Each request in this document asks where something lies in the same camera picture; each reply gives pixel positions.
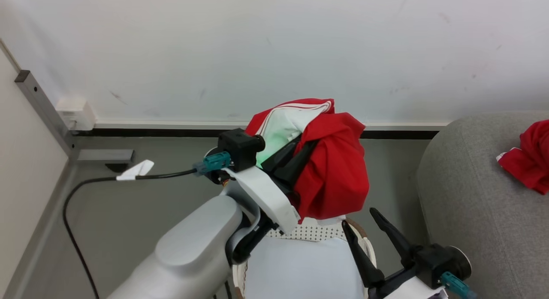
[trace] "metal bracket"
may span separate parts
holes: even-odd
[[[29,70],[21,70],[17,78],[15,78],[15,83],[63,151],[68,156],[71,156],[71,150],[75,147],[73,136],[31,72]]]
[[[134,155],[132,149],[82,149],[76,162],[101,163],[113,172],[123,172],[133,162]]]

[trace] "teal connector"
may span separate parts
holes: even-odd
[[[477,294],[469,290],[469,286],[450,272],[445,272],[440,278],[447,290],[457,294],[463,299],[477,299]]]
[[[229,167],[231,165],[231,155],[226,152],[220,152],[204,158],[202,162],[195,163],[193,168],[196,169],[195,174],[197,176],[203,175],[212,170],[220,170],[221,168]]]

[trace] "black baseboard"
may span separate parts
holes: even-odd
[[[75,131],[82,137],[218,137],[226,130],[92,129]],[[361,139],[433,139],[438,131],[363,131]]]

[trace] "gray floor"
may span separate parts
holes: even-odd
[[[378,267],[389,275],[401,268],[398,254],[368,213],[376,207],[411,242],[424,244],[427,234],[416,194],[414,172],[429,141],[361,141],[365,147],[370,192],[362,211],[350,214],[372,241]],[[136,161],[155,162],[154,173],[190,168],[216,145],[200,138],[82,138],[83,148],[132,148]],[[101,165],[80,165],[74,182],[111,176]],[[221,190],[206,178],[104,182],[82,188],[69,208],[69,221],[102,298],[106,298],[154,249],[173,225]],[[55,225],[24,299],[92,299],[76,252]],[[217,296],[226,298],[223,291]]]

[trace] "white wall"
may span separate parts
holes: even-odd
[[[2,1],[22,67],[103,127],[246,122],[303,97],[366,123],[549,108],[549,0]]]
[[[67,161],[16,76],[0,51],[0,298]]]

